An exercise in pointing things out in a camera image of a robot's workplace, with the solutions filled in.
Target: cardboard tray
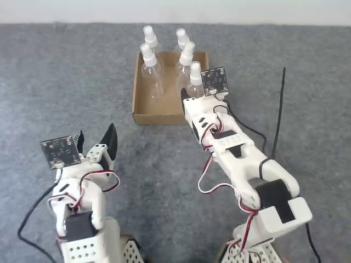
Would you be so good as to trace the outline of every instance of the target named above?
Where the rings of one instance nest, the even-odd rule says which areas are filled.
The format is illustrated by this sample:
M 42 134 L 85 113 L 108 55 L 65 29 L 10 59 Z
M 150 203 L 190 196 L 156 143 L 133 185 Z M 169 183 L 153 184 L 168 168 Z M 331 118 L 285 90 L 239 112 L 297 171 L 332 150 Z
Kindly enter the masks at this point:
M 144 61 L 141 53 L 138 53 L 135 63 L 132 106 L 134 121 L 140 125 L 183 124 L 185 119 L 182 104 L 175 92 L 177 85 L 175 66 L 179 53 L 160 52 L 157 53 L 157 57 L 165 72 L 163 78 L 165 93 L 159 100 L 151 100 L 146 96 L 141 76 Z M 193 61 L 200 62 L 201 70 L 209 69 L 208 52 L 194 52 Z

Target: gray carpet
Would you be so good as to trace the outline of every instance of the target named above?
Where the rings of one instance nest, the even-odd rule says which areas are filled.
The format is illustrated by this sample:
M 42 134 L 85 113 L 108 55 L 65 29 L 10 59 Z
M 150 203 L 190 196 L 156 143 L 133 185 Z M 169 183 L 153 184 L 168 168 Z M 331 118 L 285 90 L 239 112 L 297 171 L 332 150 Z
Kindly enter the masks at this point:
M 131 100 L 142 25 L 0 25 L 0 262 L 47 262 L 17 240 L 34 200 L 54 180 L 39 146 L 82 129 L 85 152 L 117 127 L 115 169 L 122 185 L 107 214 L 133 234 L 153 262 L 213 262 L 246 219 L 230 189 L 197 190 L 207 158 L 189 127 L 141 127 Z M 156 25 L 173 49 L 179 25 Z M 211 66 L 225 66 L 232 108 L 247 124 L 275 133 L 280 78 L 287 67 L 276 159 L 299 182 L 323 262 L 351 259 L 351 28 L 184 25 Z M 260 138 L 249 133 L 258 146 Z M 210 167 L 204 187 L 227 181 Z M 62 262 L 54 218 L 40 204 L 24 231 Z M 316 262 L 304 227 L 278 239 L 290 262 Z

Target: white spray nozzle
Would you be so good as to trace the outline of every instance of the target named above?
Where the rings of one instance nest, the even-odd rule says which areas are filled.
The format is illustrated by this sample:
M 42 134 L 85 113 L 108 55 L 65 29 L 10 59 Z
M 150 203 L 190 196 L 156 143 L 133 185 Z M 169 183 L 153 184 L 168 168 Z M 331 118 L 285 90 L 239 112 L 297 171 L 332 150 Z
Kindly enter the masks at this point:
M 176 32 L 178 39 L 178 46 L 181 50 L 185 48 L 185 44 L 189 41 L 189 37 L 184 28 L 179 28 Z
M 148 44 L 150 48 L 155 48 L 158 44 L 158 41 L 152 26 L 144 26 L 143 31 L 145 36 L 145 43 Z
M 153 67 L 157 64 L 155 53 L 152 52 L 148 44 L 141 44 L 140 50 L 143 55 L 144 63 L 147 67 Z
M 199 62 L 191 63 L 190 67 L 190 83 L 194 86 L 202 84 L 201 67 Z
M 194 49 L 195 44 L 192 41 L 188 41 L 180 55 L 179 63 L 181 63 L 183 66 L 189 66 L 193 60 Z

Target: black cable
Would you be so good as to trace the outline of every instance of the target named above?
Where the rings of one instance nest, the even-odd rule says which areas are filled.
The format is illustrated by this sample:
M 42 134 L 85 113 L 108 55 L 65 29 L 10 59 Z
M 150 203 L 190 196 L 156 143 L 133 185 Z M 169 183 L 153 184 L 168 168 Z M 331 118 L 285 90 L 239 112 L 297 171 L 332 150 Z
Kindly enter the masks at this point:
M 320 256 L 319 256 L 316 248 L 314 247 L 314 244 L 313 244 L 313 241 L 312 241 L 311 232 L 309 231 L 309 224 L 308 223 L 306 223 L 306 232 L 307 232 L 309 245 L 311 246 L 311 248 L 313 250 L 313 253 L 315 254 L 316 258 L 318 259 L 318 263 L 321 263 L 322 261 L 320 259 Z
M 41 248 L 39 245 L 33 243 L 32 241 L 29 241 L 28 239 L 24 238 L 21 233 L 22 233 L 22 230 L 23 228 L 25 227 L 25 225 L 27 224 L 27 221 L 29 219 L 29 217 L 31 216 L 31 214 L 33 213 L 34 209 L 36 209 L 36 207 L 39 205 L 39 203 L 44 199 L 45 196 L 47 196 L 48 194 L 51 193 L 51 191 L 54 189 L 54 187 L 56 187 L 59 182 L 60 182 L 60 179 L 61 179 L 61 176 L 62 176 L 62 172 L 63 170 L 61 169 L 61 174 L 60 174 L 60 177 L 59 179 L 49 188 L 47 189 L 39 198 L 38 200 L 36 200 L 34 202 L 34 204 L 32 205 L 32 207 L 29 209 L 29 211 L 27 212 L 26 216 L 24 217 L 23 221 L 22 221 L 22 224 L 20 225 L 20 227 L 18 228 L 18 231 L 17 231 L 17 236 L 20 240 L 22 240 L 23 242 L 25 242 L 26 244 L 38 249 L 41 253 L 43 253 L 45 256 L 48 257 L 48 259 L 52 262 L 52 263 L 56 263 L 56 261 L 53 259 L 53 257 L 48 253 L 46 252 L 43 248 Z
M 261 263 L 261 256 L 260 256 L 258 253 L 254 252 L 254 251 L 249 251 L 249 253 L 254 253 L 254 254 L 256 254 L 256 255 L 258 256 L 259 263 Z
M 230 105 L 229 105 L 229 102 L 228 100 L 223 100 L 224 102 L 227 103 L 227 106 L 228 107 L 225 107 L 225 106 L 222 106 L 222 105 L 217 105 L 213 108 L 213 110 L 218 107 L 218 106 L 222 106 L 222 107 L 225 107 L 227 108 L 228 112 L 232 115 L 232 117 L 236 120 L 236 122 L 238 122 L 238 124 L 240 124 L 241 126 L 245 127 L 246 129 L 252 131 L 253 133 L 256 133 L 257 135 L 261 136 L 262 139 L 263 139 L 263 144 L 262 144 L 262 152 L 265 153 L 265 145 L 267 143 L 267 137 L 263 134 L 263 133 L 260 133 L 259 131 L 251 128 L 250 126 L 246 125 L 244 122 L 242 122 L 241 120 L 239 120 L 239 118 L 233 113 L 233 111 L 231 110 L 230 108 Z
M 274 159 L 275 158 L 275 151 L 276 151 L 276 146 L 278 144 L 278 136 L 279 136 L 279 130 L 280 130 L 280 123 L 281 123 L 281 115 L 282 115 L 282 109 L 283 109 L 283 95 L 284 95 L 284 86 L 285 86 L 285 67 L 283 68 L 283 75 L 282 75 L 282 79 L 281 79 L 281 89 L 280 89 L 280 101 L 279 101 L 279 113 L 278 113 L 278 121 L 276 124 L 276 131 L 275 131 L 275 138 L 274 138 L 274 143 L 273 143 L 273 148 L 272 148 L 272 152 L 269 158 L 264 159 L 260 164 L 259 164 L 259 177 L 261 179 L 263 179 L 262 177 L 262 165 L 267 162 L 268 160 Z M 308 223 L 306 223 L 306 232 L 307 232 L 307 237 L 308 237 L 308 241 L 309 244 L 313 250 L 313 253 L 315 254 L 316 258 L 318 259 L 318 263 L 321 263 L 321 259 L 320 256 L 316 250 L 316 248 L 314 247 L 313 241 L 312 241 L 312 237 L 311 237 L 311 233 L 309 231 L 309 225 Z
M 259 164 L 259 177 L 263 180 L 263 175 L 262 175 L 262 166 L 265 162 L 268 160 L 274 159 L 275 158 L 275 151 L 276 151 L 276 146 L 278 144 L 278 137 L 279 137 L 279 131 L 280 131 L 280 123 L 281 123 L 281 115 L 283 111 L 283 98 L 284 98 L 284 86 L 285 86 L 285 67 L 283 68 L 283 75 L 281 78 L 281 88 L 280 88 L 280 100 L 279 100 L 279 112 L 278 112 L 278 121 L 276 124 L 276 131 L 275 131 L 275 137 L 274 137 L 274 142 L 273 142 L 273 148 L 272 152 L 270 154 L 270 157 L 264 159 L 260 164 Z
M 271 159 L 275 158 L 276 145 L 278 144 L 278 136 L 279 136 L 279 130 L 280 130 L 281 114 L 282 114 L 282 111 L 283 111 L 284 86 L 285 86 L 285 67 L 283 68 L 283 76 L 281 78 L 279 113 L 278 113 L 278 121 L 277 121 L 277 124 L 276 124 L 276 131 L 275 131 L 275 138 L 274 138 L 272 153 L 270 155 Z

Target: clear plastic bottle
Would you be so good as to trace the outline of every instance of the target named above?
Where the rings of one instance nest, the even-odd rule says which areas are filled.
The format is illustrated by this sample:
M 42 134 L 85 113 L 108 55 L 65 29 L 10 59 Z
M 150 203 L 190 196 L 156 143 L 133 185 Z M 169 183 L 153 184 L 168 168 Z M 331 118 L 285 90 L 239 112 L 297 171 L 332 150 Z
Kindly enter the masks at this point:
M 186 89 L 190 85 L 190 64 L 193 60 L 194 48 L 195 44 L 192 41 L 188 41 L 175 67 L 178 74 L 175 92 L 178 96 L 180 96 L 180 91 L 183 88 Z
M 162 69 L 157 62 L 155 53 L 152 52 L 149 45 L 144 43 L 140 46 L 144 59 L 144 65 L 141 68 L 143 83 L 148 96 L 154 100 L 163 96 Z
M 199 98 L 204 95 L 201 78 L 201 66 L 199 62 L 191 63 L 190 85 L 186 88 L 186 92 L 192 98 Z
M 148 25 L 144 26 L 143 31 L 145 36 L 145 43 L 149 45 L 152 52 L 154 52 L 156 54 L 156 57 L 159 59 L 157 53 L 162 51 L 162 45 L 158 42 L 157 37 L 154 33 L 154 29 L 152 28 L 152 26 Z
M 182 52 L 182 50 L 185 48 L 185 44 L 190 41 L 188 35 L 185 32 L 184 28 L 179 28 L 176 31 L 176 35 L 177 35 L 177 39 L 178 39 L 178 44 L 176 45 L 176 47 L 174 48 L 174 51 Z

